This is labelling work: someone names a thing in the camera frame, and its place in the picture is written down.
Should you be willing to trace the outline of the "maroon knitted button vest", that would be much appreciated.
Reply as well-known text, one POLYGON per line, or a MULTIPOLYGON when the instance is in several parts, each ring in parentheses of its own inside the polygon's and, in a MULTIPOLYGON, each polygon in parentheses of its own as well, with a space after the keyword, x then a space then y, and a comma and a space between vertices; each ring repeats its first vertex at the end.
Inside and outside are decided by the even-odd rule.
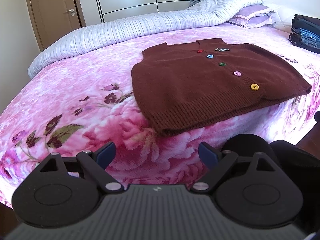
POLYGON ((284 59, 220 38, 150 47, 131 70, 135 100, 162 136, 210 126, 311 92, 284 59))

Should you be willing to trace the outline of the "stack of folded dark clothes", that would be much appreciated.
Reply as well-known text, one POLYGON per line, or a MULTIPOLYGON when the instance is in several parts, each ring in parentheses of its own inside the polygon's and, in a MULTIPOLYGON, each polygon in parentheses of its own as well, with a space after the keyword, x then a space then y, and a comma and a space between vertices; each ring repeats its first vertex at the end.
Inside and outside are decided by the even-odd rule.
POLYGON ((289 41, 296 47, 319 54, 319 18, 295 14, 289 41))

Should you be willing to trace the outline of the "pink floral bed blanket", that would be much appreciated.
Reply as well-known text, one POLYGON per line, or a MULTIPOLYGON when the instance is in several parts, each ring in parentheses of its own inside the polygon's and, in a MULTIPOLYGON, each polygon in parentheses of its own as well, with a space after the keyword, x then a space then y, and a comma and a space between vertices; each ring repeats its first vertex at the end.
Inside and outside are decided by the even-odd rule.
POLYGON ((231 24, 134 38, 57 61, 39 72, 1 114, 1 202, 50 153, 64 157, 117 147, 107 172, 122 184, 185 184, 200 178, 198 145, 214 147, 240 133, 296 144, 315 125, 319 110, 319 55, 293 46, 288 34, 271 27, 231 24), (310 94, 176 137, 157 137, 132 96, 131 68, 142 51, 161 43, 210 38, 251 43, 286 60, 312 85, 310 94))

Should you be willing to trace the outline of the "purple pillow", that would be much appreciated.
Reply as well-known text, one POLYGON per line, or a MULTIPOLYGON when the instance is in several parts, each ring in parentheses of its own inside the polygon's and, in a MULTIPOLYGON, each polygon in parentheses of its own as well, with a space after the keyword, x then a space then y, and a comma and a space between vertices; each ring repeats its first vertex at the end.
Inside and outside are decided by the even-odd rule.
POLYGON ((275 13, 275 11, 265 5, 250 5, 242 8, 227 22, 244 28, 259 28, 274 24, 273 15, 275 13))

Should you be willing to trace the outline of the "white striped rolled duvet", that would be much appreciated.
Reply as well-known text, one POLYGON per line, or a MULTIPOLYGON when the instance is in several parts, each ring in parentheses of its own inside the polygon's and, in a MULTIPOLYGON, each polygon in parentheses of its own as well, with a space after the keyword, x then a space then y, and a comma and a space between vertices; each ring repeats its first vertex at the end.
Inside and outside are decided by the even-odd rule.
POLYGON ((242 8, 263 0, 203 0, 177 11, 155 12, 76 29, 42 51, 28 68, 33 79, 48 65, 133 38, 169 31, 212 27, 230 20, 242 8))

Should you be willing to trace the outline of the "cream padded headboard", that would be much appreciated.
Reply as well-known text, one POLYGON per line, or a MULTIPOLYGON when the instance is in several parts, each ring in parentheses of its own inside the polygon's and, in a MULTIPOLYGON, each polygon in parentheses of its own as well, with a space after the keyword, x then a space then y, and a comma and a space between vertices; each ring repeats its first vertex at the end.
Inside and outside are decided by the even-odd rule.
POLYGON ((271 15, 272 20, 274 20, 274 23, 271 24, 272 27, 286 33, 291 32, 292 19, 295 17, 295 15, 302 14, 300 10, 293 9, 284 5, 273 3, 265 3, 264 5, 274 11, 274 13, 271 15))

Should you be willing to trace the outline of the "brown wooden door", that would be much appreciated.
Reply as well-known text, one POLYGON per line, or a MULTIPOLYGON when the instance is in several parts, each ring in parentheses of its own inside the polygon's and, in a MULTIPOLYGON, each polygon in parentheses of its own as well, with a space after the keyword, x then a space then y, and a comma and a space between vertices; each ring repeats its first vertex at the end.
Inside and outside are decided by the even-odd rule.
POLYGON ((27 6, 41 51, 85 25, 80 0, 27 0, 27 6))

